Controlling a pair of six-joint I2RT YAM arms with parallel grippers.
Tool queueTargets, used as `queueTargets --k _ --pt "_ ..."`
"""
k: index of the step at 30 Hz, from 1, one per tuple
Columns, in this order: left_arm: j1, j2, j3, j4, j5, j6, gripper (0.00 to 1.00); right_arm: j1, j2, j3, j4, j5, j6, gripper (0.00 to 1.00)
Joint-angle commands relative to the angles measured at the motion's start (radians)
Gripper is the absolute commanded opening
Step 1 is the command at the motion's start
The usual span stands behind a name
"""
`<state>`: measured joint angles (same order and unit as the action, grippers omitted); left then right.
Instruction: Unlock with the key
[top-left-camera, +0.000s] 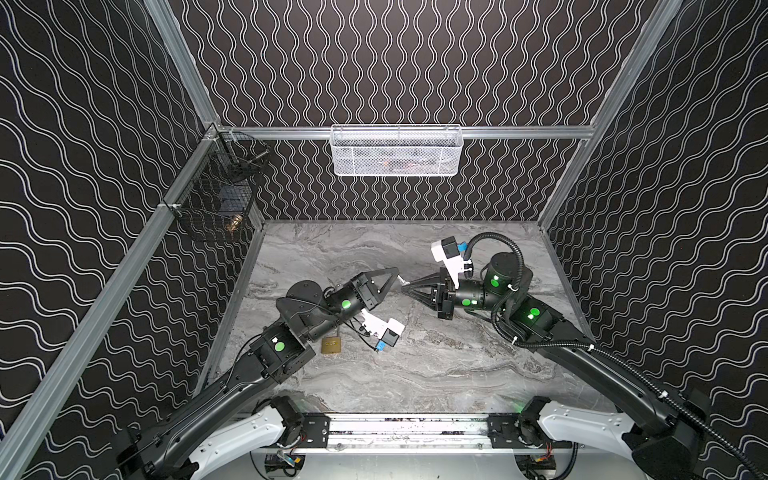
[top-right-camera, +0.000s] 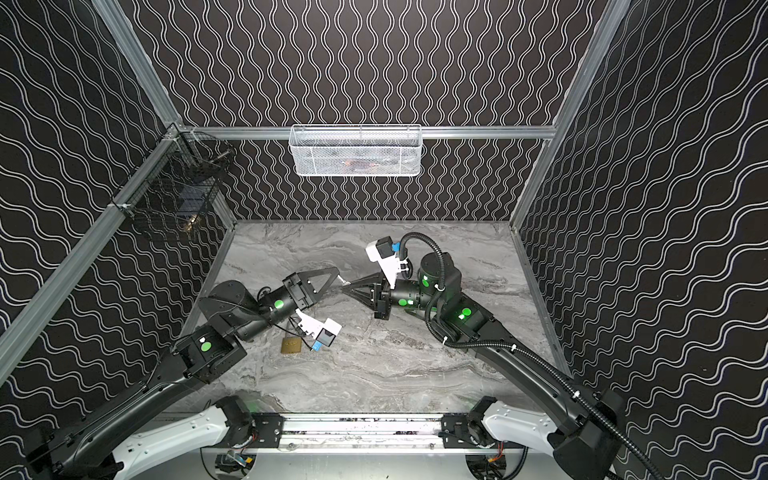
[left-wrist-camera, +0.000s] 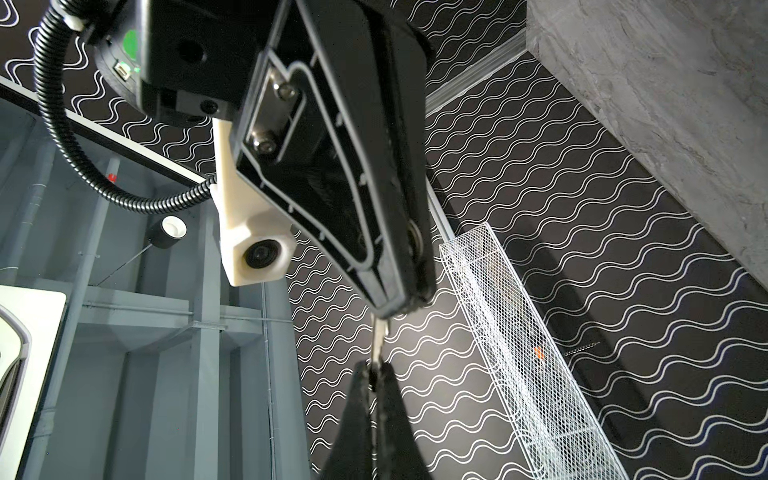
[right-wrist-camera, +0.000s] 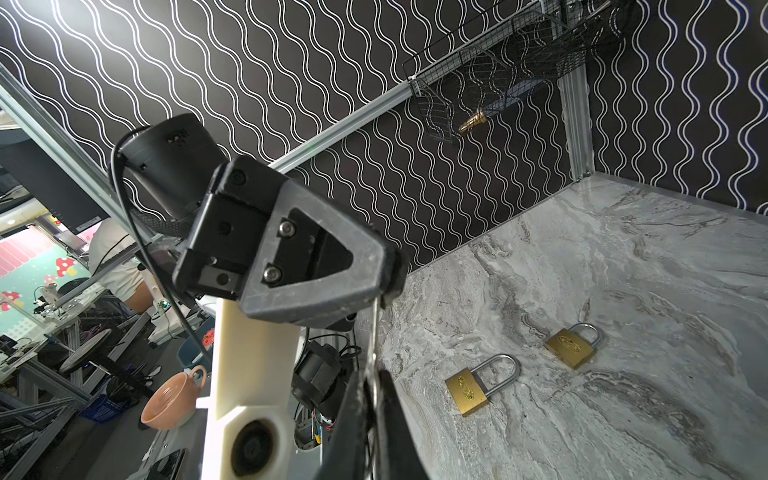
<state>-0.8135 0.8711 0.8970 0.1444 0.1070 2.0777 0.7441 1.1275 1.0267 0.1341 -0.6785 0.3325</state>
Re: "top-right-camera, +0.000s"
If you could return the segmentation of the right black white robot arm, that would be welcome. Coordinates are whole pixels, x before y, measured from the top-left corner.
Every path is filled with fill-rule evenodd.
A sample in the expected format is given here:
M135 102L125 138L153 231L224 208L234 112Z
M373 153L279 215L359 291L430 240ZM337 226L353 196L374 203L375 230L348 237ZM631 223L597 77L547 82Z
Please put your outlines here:
M345 285L346 295L380 319L398 307L422 320L443 347L473 353L540 409L525 413L486 397L468 417L471 440L480 446L512 442L546 453L572 479L616 478L611 466L626 449L651 478L661 478L625 431L623 398L585 386L516 338L464 292L461 271L431 237L415 231L398 241L386 236L365 252L380 271Z

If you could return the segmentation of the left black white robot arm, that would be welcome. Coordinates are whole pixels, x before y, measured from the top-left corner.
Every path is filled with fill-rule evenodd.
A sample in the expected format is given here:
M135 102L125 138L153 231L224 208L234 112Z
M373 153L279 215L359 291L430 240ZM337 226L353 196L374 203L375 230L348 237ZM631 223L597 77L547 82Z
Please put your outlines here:
M80 421L34 432L24 467L34 479L123 479L148 457L134 434L167 407L212 383L246 355L245 342L317 304L337 280L335 267L295 272L251 294L239 281L216 285L198 305L205 323L175 341L144 379Z

